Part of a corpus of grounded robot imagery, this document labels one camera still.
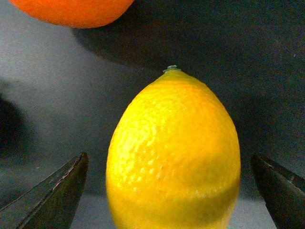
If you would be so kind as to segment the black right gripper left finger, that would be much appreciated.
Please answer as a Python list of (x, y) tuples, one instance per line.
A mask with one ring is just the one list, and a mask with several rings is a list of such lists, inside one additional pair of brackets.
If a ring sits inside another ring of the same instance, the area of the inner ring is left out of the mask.
[(68, 229), (83, 194), (88, 156), (80, 153), (0, 210), (2, 229)]

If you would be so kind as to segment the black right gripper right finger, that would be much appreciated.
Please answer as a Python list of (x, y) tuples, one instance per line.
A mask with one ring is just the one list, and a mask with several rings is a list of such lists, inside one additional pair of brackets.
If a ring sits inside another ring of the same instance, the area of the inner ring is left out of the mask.
[(252, 156), (251, 168), (275, 226), (278, 229), (303, 229), (305, 179), (261, 154)]

